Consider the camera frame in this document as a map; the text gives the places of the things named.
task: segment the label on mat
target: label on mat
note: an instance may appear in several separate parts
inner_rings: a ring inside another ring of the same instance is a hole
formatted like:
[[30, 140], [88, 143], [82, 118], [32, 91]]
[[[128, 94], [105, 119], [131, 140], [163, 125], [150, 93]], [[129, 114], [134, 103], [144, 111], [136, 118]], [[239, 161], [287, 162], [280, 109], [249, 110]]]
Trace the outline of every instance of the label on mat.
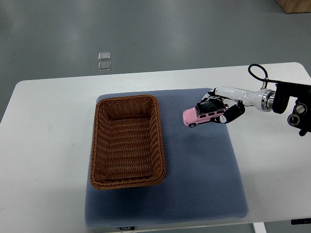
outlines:
[[120, 232], [135, 231], [135, 227], [120, 227]]

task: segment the wicker basket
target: wicker basket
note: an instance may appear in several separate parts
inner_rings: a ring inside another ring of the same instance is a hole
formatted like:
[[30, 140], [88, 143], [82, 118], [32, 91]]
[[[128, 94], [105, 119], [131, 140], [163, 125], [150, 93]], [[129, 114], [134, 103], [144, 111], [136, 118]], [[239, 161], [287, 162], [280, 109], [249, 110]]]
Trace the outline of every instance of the wicker basket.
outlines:
[[157, 99], [107, 98], [96, 105], [90, 181], [97, 189], [160, 183], [165, 157]]

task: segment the black cable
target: black cable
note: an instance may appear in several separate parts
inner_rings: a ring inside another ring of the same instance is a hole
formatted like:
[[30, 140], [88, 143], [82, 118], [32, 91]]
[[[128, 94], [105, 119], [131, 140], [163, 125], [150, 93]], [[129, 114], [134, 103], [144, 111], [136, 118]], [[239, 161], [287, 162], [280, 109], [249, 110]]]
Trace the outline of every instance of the black cable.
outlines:
[[[252, 71], [251, 71], [251, 68], [252, 67], [259, 67], [260, 69], [262, 69], [262, 71], [264, 72], [265, 76], [266, 76], [266, 79], [261, 79], [259, 77], [257, 77]], [[248, 73], [250, 75], [252, 75], [255, 79], [259, 80], [259, 81], [262, 81], [262, 82], [267, 82], [267, 83], [278, 83], [279, 81], [277, 80], [271, 80], [271, 79], [268, 79], [268, 72], [266, 71], [266, 69], [264, 67], [262, 67], [261, 65], [258, 65], [258, 64], [251, 64], [249, 67], [248, 67]]]

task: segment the white table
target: white table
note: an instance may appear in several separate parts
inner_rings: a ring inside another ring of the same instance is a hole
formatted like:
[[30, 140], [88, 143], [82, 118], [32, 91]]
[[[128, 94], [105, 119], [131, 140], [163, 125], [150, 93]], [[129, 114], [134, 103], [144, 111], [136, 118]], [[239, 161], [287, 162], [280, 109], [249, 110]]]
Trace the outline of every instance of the white table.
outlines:
[[[259, 90], [248, 66], [102, 75], [18, 83], [0, 124], [0, 232], [88, 231], [84, 204], [96, 99], [108, 93], [217, 86]], [[311, 84], [298, 63], [264, 65], [271, 79]], [[263, 73], [256, 67], [261, 77]], [[275, 89], [273, 84], [268, 88]], [[249, 213], [245, 218], [138, 230], [311, 217], [311, 133], [248, 107], [227, 124]]]

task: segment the black car roof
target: black car roof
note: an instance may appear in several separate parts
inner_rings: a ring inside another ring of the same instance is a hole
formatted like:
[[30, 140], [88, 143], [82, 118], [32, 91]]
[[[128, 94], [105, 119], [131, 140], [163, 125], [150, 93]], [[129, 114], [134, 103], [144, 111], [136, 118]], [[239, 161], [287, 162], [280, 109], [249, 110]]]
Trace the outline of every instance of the black car roof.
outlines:
[[199, 115], [215, 112], [224, 108], [224, 103], [221, 99], [209, 99], [196, 104], [196, 110], [199, 112]]

